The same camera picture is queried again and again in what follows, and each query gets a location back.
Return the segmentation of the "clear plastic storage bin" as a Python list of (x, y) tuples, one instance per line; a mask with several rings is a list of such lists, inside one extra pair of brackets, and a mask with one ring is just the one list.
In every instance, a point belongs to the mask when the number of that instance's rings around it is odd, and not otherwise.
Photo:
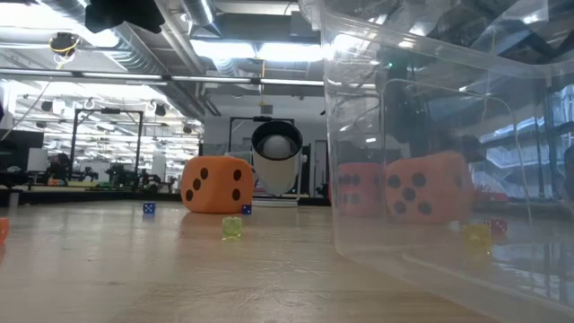
[[(574, 323), (574, 0), (301, 0), (320, 31), (331, 196), (338, 165), (383, 167), (382, 213), (335, 209), (335, 246), (502, 323)], [(452, 151), (463, 221), (401, 223), (386, 167)], [(489, 248), (462, 227), (504, 219)]]

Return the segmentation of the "small translucent green dice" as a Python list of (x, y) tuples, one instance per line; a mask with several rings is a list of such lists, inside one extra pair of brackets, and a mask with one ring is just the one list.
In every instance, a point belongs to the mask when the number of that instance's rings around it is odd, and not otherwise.
[(239, 217), (225, 217), (222, 219), (222, 238), (236, 240), (242, 236), (242, 219)]

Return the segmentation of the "large red foam dice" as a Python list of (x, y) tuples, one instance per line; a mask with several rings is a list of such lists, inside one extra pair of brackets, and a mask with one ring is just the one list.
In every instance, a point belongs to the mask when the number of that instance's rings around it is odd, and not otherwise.
[(377, 217), (382, 211), (383, 167), (375, 162), (348, 162), (337, 166), (332, 189), (335, 209), (342, 215)]

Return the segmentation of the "large orange foam dice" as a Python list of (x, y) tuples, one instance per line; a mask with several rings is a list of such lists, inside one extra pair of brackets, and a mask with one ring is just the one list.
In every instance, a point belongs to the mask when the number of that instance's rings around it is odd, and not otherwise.
[(236, 214), (250, 205), (255, 182), (249, 163), (230, 156), (199, 156), (183, 169), (180, 195), (184, 206), (200, 214)]
[(474, 183), (465, 157), (446, 151), (394, 161), (386, 167), (385, 198), (401, 223), (463, 221), (474, 202)]

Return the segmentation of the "small translucent yellow dice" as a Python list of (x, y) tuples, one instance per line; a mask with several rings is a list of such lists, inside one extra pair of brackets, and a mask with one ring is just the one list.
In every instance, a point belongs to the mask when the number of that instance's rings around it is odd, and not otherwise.
[(491, 245), (491, 229), (487, 224), (474, 223), (462, 227), (465, 243), (474, 248), (489, 248)]

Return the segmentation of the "small translucent red dice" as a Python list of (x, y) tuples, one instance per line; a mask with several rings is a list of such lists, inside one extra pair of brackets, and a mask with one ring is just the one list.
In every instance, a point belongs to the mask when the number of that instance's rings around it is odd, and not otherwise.
[(504, 219), (489, 219), (486, 224), (493, 236), (503, 236), (508, 232), (508, 222)]

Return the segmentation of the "white cup with ball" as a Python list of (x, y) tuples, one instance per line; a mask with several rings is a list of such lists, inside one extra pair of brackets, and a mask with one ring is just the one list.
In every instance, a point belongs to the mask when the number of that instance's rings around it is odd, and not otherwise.
[(300, 200), (303, 138), (291, 121), (272, 119), (251, 136), (253, 169), (268, 197), (255, 197), (253, 206), (297, 207)]

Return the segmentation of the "black computer monitor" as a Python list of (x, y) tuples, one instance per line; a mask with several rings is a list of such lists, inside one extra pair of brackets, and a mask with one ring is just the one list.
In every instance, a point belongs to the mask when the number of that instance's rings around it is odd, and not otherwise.
[(0, 129), (0, 170), (8, 170), (12, 166), (26, 170), (29, 150), (43, 147), (44, 134), (13, 130), (4, 140), (1, 140), (5, 132), (6, 129)]

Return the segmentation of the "silver ventilation duct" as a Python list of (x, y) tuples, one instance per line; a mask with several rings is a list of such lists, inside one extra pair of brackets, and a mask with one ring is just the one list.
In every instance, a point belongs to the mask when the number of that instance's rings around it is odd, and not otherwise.
[(200, 29), (205, 29), (217, 37), (222, 36), (215, 25), (218, 9), (212, 0), (181, 0), (181, 4), (187, 17), (189, 36)]

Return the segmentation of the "ceiling light rail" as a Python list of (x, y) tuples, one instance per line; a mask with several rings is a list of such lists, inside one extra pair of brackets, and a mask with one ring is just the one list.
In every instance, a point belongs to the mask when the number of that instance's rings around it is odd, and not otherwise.
[(322, 87), (323, 81), (278, 79), (261, 77), (225, 77), (205, 75), (171, 75), (171, 74), (130, 74), (88, 71), (66, 71), (47, 69), (22, 69), (0, 67), (0, 74), (12, 76), (34, 77), (60, 77), (60, 78), (87, 78), (118, 81), (144, 81), (152, 83), (166, 82), (191, 82), (191, 83), (231, 83), (231, 84), (254, 84), (254, 85), (285, 85), (285, 86), (308, 86)]

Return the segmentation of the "black table edge rail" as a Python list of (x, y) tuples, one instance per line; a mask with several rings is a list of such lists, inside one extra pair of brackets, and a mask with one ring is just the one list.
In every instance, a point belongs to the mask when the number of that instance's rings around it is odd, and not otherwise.
[(27, 191), (0, 189), (0, 207), (10, 205), (48, 205), (62, 203), (138, 200), (145, 202), (181, 202), (180, 194), (132, 191)]

